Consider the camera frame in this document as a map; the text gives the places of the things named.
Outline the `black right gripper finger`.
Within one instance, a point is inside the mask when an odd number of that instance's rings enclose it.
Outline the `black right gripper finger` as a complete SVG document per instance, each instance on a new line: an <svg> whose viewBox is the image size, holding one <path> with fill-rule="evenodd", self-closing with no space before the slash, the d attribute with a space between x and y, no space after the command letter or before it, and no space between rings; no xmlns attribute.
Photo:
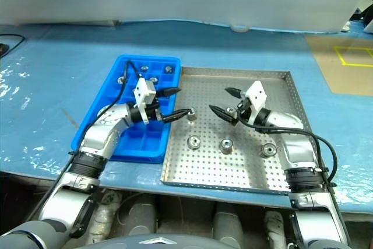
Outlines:
<svg viewBox="0 0 373 249"><path fill-rule="evenodd" d="M242 99L242 90L240 89L234 87L226 87L225 91L235 98Z"/></svg>
<svg viewBox="0 0 373 249"><path fill-rule="evenodd" d="M233 107L227 107L226 109L220 108L218 106L209 105L212 112L221 118L223 121L228 122L231 125L236 125L238 122L237 110Z"/></svg>

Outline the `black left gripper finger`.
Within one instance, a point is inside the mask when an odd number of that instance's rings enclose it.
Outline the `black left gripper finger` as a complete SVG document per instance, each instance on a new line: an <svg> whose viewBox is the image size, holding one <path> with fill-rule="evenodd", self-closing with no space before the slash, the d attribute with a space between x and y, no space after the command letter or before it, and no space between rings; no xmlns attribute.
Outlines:
<svg viewBox="0 0 373 249"><path fill-rule="evenodd" d="M173 111L171 114L162 115L162 122L163 123L171 123L176 120L183 118L184 116L188 115L191 112L190 108L183 108L176 111Z"/></svg>
<svg viewBox="0 0 373 249"><path fill-rule="evenodd" d="M170 97L180 91L181 89L178 87L166 87L157 91L157 97Z"/></svg>

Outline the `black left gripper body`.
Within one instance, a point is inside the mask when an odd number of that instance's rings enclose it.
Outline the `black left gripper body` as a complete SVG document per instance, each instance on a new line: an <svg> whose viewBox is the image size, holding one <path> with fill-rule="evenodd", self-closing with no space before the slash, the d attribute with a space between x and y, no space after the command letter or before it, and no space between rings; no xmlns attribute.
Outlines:
<svg viewBox="0 0 373 249"><path fill-rule="evenodd" d="M149 120L162 122L163 115L160 110L160 102L158 98L155 98L151 104L146 105L145 112Z"/></svg>

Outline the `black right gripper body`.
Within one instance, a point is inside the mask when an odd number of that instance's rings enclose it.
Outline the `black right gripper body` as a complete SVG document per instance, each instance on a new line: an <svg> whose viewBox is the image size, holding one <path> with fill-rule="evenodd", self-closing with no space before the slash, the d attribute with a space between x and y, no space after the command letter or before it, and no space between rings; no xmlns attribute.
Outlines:
<svg viewBox="0 0 373 249"><path fill-rule="evenodd" d="M238 103L237 118L241 123L253 123L251 105L249 99L243 99Z"/></svg>

